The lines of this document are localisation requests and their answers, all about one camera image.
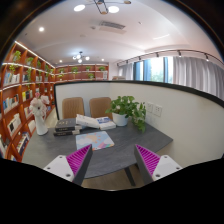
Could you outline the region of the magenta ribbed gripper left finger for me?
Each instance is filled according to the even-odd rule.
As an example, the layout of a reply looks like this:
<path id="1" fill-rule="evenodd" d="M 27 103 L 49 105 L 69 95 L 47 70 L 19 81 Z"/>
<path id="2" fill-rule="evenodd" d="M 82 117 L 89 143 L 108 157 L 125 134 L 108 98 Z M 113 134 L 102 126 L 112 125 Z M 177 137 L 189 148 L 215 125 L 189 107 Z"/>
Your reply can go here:
<path id="1" fill-rule="evenodd" d="M 44 167 L 44 170 L 76 185 L 81 185 L 92 154 L 92 145 L 87 145 L 68 156 L 57 156 Z"/>

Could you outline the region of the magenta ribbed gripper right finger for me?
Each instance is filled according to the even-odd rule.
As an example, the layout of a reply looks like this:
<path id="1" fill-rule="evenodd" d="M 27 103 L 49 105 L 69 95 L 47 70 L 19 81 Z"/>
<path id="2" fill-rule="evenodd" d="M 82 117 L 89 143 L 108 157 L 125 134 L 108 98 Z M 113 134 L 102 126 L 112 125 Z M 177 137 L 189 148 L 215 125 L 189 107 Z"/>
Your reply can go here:
<path id="1" fill-rule="evenodd" d="M 134 155 L 145 185 L 182 169 L 168 155 L 159 156 L 140 145 L 135 145 Z"/>

